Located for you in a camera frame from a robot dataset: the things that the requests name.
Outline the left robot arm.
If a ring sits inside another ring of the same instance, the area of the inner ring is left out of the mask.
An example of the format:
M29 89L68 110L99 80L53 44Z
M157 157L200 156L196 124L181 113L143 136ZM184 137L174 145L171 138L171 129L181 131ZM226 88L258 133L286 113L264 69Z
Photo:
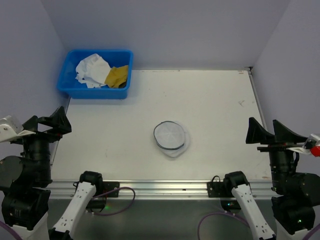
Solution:
M24 124L10 115L0 120L0 141L23 147L20 156L0 161L1 226L17 240L72 240L88 203L103 190L101 173L82 173L68 207L48 229L51 191L46 188L53 181L50 144L71 131L63 106L50 116L34 115Z

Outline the white bra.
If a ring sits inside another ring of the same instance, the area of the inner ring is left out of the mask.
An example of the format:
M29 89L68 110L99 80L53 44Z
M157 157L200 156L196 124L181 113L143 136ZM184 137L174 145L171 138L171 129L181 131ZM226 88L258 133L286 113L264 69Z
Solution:
M75 68L76 77L87 88L104 87L105 80L111 71L111 67L100 55L94 53L79 62Z

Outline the yellow bra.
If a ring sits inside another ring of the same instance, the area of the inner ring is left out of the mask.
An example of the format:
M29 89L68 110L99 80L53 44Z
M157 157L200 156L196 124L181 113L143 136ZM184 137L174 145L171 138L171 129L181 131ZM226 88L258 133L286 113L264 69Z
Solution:
M112 67L107 77L105 78L104 84L113 89L122 88L126 85L128 72L128 65L124 65L121 67Z

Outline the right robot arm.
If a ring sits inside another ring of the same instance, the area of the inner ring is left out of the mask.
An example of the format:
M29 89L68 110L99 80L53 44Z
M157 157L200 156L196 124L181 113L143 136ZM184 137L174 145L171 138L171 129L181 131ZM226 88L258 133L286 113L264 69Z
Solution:
M320 136L299 135L278 120L273 120L273 133L253 117L248 120L246 144L268 153L272 191L271 198L276 231L263 217L254 200L250 183L242 171L225 175L223 185L239 203L255 240L307 240L320 227L315 226L314 207L320 204L320 177L314 173L297 172L300 155L320 156Z

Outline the white mesh laundry bag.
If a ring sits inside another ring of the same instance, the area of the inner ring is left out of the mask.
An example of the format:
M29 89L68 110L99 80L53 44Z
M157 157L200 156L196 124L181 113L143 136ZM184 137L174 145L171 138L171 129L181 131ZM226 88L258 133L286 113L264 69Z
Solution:
M191 144L188 130L180 122L172 120L156 125L153 138L159 150L170 158L181 156Z

